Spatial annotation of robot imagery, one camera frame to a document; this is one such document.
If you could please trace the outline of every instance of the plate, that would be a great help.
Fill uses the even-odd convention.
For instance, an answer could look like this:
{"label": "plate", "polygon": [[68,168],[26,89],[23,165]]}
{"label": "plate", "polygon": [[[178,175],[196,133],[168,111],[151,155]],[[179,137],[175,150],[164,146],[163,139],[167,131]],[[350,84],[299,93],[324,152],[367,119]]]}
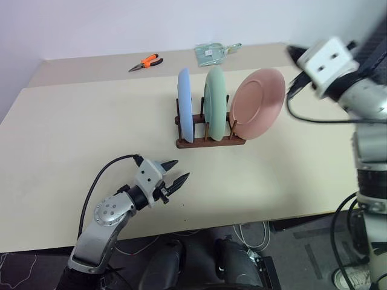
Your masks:
{"label": "plate", "polygon": [[204,118],[209,123],[209,136],[221,141],[226,129],[226,84],[220,66],[212,68],[204,86]]}
{"label": "plate", "polygon": [[285,98],[285,80],[274,68],[249,75],[236,90],[230,109],[230,124],[237,120],[235,134],[242,139],[262,135],[278,117]]}
{"label": "plate", "polygon": [[192,119],[191,87],[187,68],[183,68],[179,72],[177,94],[179,99],[181,136],[188,142],[193,143],[194,121]]}

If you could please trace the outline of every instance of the blue plate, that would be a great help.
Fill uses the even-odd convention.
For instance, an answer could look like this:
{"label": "blue plate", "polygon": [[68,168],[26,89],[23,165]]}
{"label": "blue plate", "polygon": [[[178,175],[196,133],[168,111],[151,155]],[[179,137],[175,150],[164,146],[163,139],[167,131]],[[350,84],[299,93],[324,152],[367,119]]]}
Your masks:
{"label": "blue plate", "polygon": [[194,121],[192,119],[191,87],[187,68],[183,68],[179,73],[177,94],[179,99],[181,135],[185,140],[193,143]]}

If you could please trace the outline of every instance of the orange pliers handle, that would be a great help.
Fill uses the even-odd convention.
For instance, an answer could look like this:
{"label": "orange pliers handle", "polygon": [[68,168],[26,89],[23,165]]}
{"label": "orange pliers handle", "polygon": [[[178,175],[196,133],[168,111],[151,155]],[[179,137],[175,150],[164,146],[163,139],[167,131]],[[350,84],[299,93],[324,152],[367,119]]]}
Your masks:
{"label": "orange pliers handle", "polygon": [[143,64],[144,68],[149,68],[150,66],[159,65],[164,61],[164,59],[158,59],[155,62],[151,62],[156,58],[158,58],[158,54],[152,54],[151,56],[148,56],[147,58],[141,60],[141,63]]}

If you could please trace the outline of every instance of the wire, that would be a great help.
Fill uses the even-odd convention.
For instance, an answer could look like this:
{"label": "wire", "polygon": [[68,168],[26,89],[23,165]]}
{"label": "wire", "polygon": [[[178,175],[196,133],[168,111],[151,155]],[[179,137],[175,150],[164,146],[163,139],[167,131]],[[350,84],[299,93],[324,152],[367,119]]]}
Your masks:
{"label": "wire", "polygon": [[80,234],[82,234],[82,230],[83,230],[83,221],[85,219],[85,214],[86,214],[86,209],[87,209],[87,205],[89,203],[89,199],[90,199],[90,196],[99,180],[99,178],[101,177],[102,173],[112,164],[116,163],[117,161],[120,161],[120,160],[123,160],[123,159],[128,159],[128,158],[133,158],[135,155],[133,154],[130,154],[130,155],[124,155],[124,156],[121,156],[121,157],[118,157],[112,161],[110,161],[107,165],[105,165],[101,171],[98,173],[98,175],[96,176],[96,178],[94,179],[94,182],[93,184],[91,185],[90,189],[89,189],[89,192],[87,193],[86,195],[86,199],[85,199],[85,202],[83,203],[83,208],[82,208],[82,213],[80,214],[80,220],[79,220],[79,228],[78,228],[78,237],[80,236]]}
{"label": "wire", "polygon": [[267,240],[267,243],[266,243],[266,246],[264,246],[262,249],[259,250],[259,252],[263,252],[264,250],[266,250],[266,248],[270,245],[270,230],[268,231],[268,240]]}
{"label": "wire", "polygon": [[344,201],[339,205],[339,207],[337,208],[336,212],[334,213],[334,215],[332,217],[331,228],[330,228],[330,238],[331,238],[331,246],[332,246],[333,254],[334,254],[334,257],[336,259],[337,264],[339,265],[339,268],[341,270],[341,273],[342,273],[346,283],[350,287],[350,290],[355,290],[355,288],[352,285],[351,280],[345,271],[343,262],[341,261],[340,256],[339,256],[339,252],[337,251],[337,246],[336,246],[336,243],[334,241],[334,228],[335,228],[336,221],[337,221],[337,218],[339,217],[339,213],[340,213],[341,209],[344,207],[344,205],[346,205],[348,203],[348,201],[350,201],[354,197],[356,197],[356,192],[353,193],[352,195],[350,195],[349,197],[347,197],[346,199],[344,199]]}
{"label": "wire", "polygon": [[127,252],[124,252],[122,250],[120,250],[117,246],[115,246],[115,249],[120,252],[121,254],[124,254],[124,255],[127,255],[127,256],[135,256],[135,255],[138,255],[140,254],[142,251],[145,251],[146,249],[148,249],[151,245],[153,245],[154,243],[156,243],[156,241],[158,240],[158,238],[160,237],[160,235],[158,235],[152,242],[150,242],[149,244],[147,244],[146,246],[144,246],[142,249],[138,250],[137,252],[134,252],[134,253],[127,253]]}
{"label": "wire", "polygon": [[247,242],[246,242],[246,239],[244,238],[243,236],[243,231],[242,231],[242,225],[240,224],[239,225],[239,230],[241,231],[241,237],[243,239],[243,241],[245,242],[245,245],[248,246],[249,248],[259,248],[261,246],[263,246],[265,244],[265,240],[266,240],[266,226],[265,226],[265,222],[262,223],[263,227],[264,227],[264,238],[262,240],[262,243],[260,243],[259,245],[257,246],[251,246],[249,245]]}
{"label": "wire", "polygon": [[134,290],[134,288],[132,287],[132,285],[124,278],[122,277],[122,275],[120,273],[118,273],[116,270],[113,269],[113,267],[111,265],[108,265],[108,268],[112,271],[112,273],[114,275],[117,276],[117,278],[119,278],[130,290]]}
{"label": "wire", "polygon": [[348,209],[348,213],[346,214],[346,227],[348,228],[348,231],[350,233],[352,233],[352,230],[351,230],[351,215],[352,215],[352,212],[353,212],[353,208],[355,207],[355,205],[357,204],[357,199],[355,199],[352,204],[350,205],[349,209]]}
{"label": "wire", "polygon": [[[2,266],[3,266],[3,264],[4,264],[4,262],[5,262],[5,260],[6,260],[8,255],[9,255],[9,253],[5,253],[5,254],[3,254],[1,256],[1,258],[0,258],[0,270],[1,270],[1,268],[2,268]],[[35,263],[37,261],[37,255],[34,255],[34,256],[35,256],[35,259],[34,259],[34,262],[31,265],[30,272],[28,273],[28,277],[27,278],[21,280],[18,284],[14,285],[14,286],[11,286],[11,284],[3,283],[2,282],[2,280],[1,280],[1,278],[2,278],[1,277],[1,271],[0,271],[0,285],[8,286],[10,289],[16,289],[21,283],[27,281],[31,277],[32,269],[34,268],[34,265],[35,265]]]}
{"label": "wire", "polygon": [[264,238],[263,238],[262,242],[261,242],[259,245],[255,245],[255,246],[251,246],[251,245],[249,245],[249,244],[246,242],[246,240],[245,240],[245,238],[244,238],[244,235],[243,235],[243,230],[242,230],[242,225],[241,225],[241,224],[239,224],[239,230],[240,230],[240,232],[241,232],[241,235],[238,234],[238,232],[237,232],[237,230],[236,230],[236,228],[235,228],[235,225],[233,225],[233,229],[234,229],[234,232],[235,232],[237,238],[238,238],[238,239],[239,239],[246,247],[251,248],[251,249],[257,249],[257,248],[259,248],[259,247],[264,246],[262,249],[259,249],[259,250],[258,250],[258,252],[262,252],[264,249],[266,249],[266,248],[268,247],[268,245],[269,245],[269,243],[270,243],[270,230],[268,229],[268,222],[263,222],[262,225],[263,225],[263,227],[264,227]]}
{"label": "wire", "polygon": [[296,115],[290,108],[291,97],[286,97],[286,108],[289,114],[297,120],[315,124],[387,124],[387,120],[361,119],[361,120],[315,120]]}
{"label": "wire", "polygon": [[189,237],[189,236],[193,236],[194,234],[197,234],[200,232],[200,230],[195,230],[195,231],[187,231],[188,234],[181,234],[181,233],[172,233],[174,234],[175,236],[179,236],[179,237]]}
{"label": "wire", "polygon": [[387,277],[387,273],[384,273],[383,275],[381,275],[377,280],[376,280],[376,283],[379,283],[379,281],[381,281],[381,279]]}

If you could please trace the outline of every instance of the white cable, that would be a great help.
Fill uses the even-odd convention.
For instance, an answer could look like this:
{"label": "white cable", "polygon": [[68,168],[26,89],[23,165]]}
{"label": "white cable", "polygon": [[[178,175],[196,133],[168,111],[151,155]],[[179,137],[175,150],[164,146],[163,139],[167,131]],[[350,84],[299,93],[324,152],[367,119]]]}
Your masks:
{"label": "white cable", "polygon": [[142,249],[138,250],[137,252],[134,252],[134,253],[127,253],[127,252],[124,252],[120,249],[117,248],[117,246],[115,247],[115,249],[120,252],[121,254],[124,254],[124,255],[127,255],[127,256],[135,256],[137,254],[140,254],[142,251],[148,249],[151,245],[153,245],[154,243],[156,243],[156,241],[158,240],[158,238],[160,237],[160,235],[158,235],[152,242],[150,242],[149,244],[147,244],[145,247],[143,247]]}
{"label": "white cable", "polygon": [[172,233],[174,234],[175,236],[179,236],[179,237],[189,237],[189,236],[193,236],[194,234],[197,234],[200,232],[200,230],[195,230],[195,231],[187,231],[189,234],[180,234],[180,233]]}
{"label": "white cable", "polygon": [[237,232],[235,226],[233,226],[233,227],[234,227],[234,232],[235,232],[236,236],[238,237],[238,239],[239,239],[245,246],[247,246],[248,248],[256,249],[256,248],[259,248],[259,247],[263,246],[263,245],[265,244],[265,241],[266,241],[266,235],[267,235],[267,232],[266,232],[266,226],[265,226],[265,223],[262,223],[262,224],[263,224],[263,227],[264,227],[264,238],[263,238],[263,240],[262,240],[262,243],[260,243],[260,244],[257,245],[257,246],[251,246],[251,245],[249,245],[249,244],[246,242],[246,240],[245,240],[245,238],[244,238],[244,236],[243,236],[243,230],[242,230],[242,225],[241,225],[241,224],[239,224],[239,230],[240,230],[240,232],[241,232],[241,235],[238,234],[238,232]]}
{"label": "white cable", "polygon": [[265,226],[265,222],[263,222],[262,224],[263,224],[263,226],[264,226],[264,238],[262,239],[262,242],[261,242],[259,245],[257,245],[257,246],[251,246],[251,245],[249,245],[249,244],[246,242],[246,239],[245,239],[244,236],[243,236],[242,225],[239,225],[239,229],[240,229],[240,231],[241,231],[241,237],[242,237],[242,239],[243,239],[245,245],[248,246],[249,248],[257,249],[257,248],[259,248],[259,247],[261,247],[261,246],[263,246],[263,245],[265,244],[265,241],[266,241],[266,235],[267,235],[267,233],[266,233],[266,226]]}
{"label": "white cable", "polygon": [[263,249],[259,250],[259,253],[260,253],[260,252],[263,252],[263,251],[268,247],[269,244],[270,244],[270,230],[268,231],[268,240],[267,240],[267,244],[266,244],[266,246],[263,247]]}
{"label": "white cable", "polygon": [[[1,268],[2,268],[2,266],[3,266],[3,264],[4,264],[4,262],[5,262],[5,260],[6,260],[6,258],[7,258],[7,256],[8,256],[8,253],[5,253],[5,254],[3,254],[3,255],[1,256],[1,258],[0,258],[0,270],[1,270]],[[2,280],[1,280],[1,271],[0,271],[0,285],[8,286],[8,287],[11,288],[11,289],[16,289],[21,283],[27,281],[27,280],[31,277],[32,269],[34,268],[34,265],[35,265],[36,261],[37,261],[37,255],[35,255],[35,259],[34,259],[34,262],[33,262],[32,265],[31,265],[30,273],[28,274],[28,277],[25,278],[25,279],[23,279],[23,280],[21,280],[18,284],[14,285],[14,286],[11,286],[11,284],[3,283],[3,282],[2,282]]]}
{"label": "white cable", "polygon": [[[237,238],[238,238],[238,239],[239,239],[246,247],[251,248],[251,249],[258,249],[259,247],[264,246],[262,249],[258,249],[258,252],[261,252],[261,251],[263,251],[264,249],[266,249],[266,248],[268,247],[269,243],[270,243],[270,230],[268,229],[268,228],[269,228],[268,222],[266,222],[266,223],[263,222],[262,225],[263,225],[263,227],[264,227],[264,238],[263,238],[262,242],[261,242],[259,245],[257,245],[257,246],[251,246],[251,245],[249,245],[249,244],[246,242],[246,240],[245,240],[245,238],[244,238],[244,236],[243,236],[243,230],[242,230],[242,225],[241,225],[241,224],[239,224],[239,230],[240,230],[240,232],[241,232],[241,235],[238,234],[238,232],[237,232],[237,230],[236,230],[236,228],[235,228],[235,225],[233,225],[233,229],[234,229],[234,232],[235,232]],[[268,232],[268,241],[267,241],[267,243],[265,244],[267,232]]]}

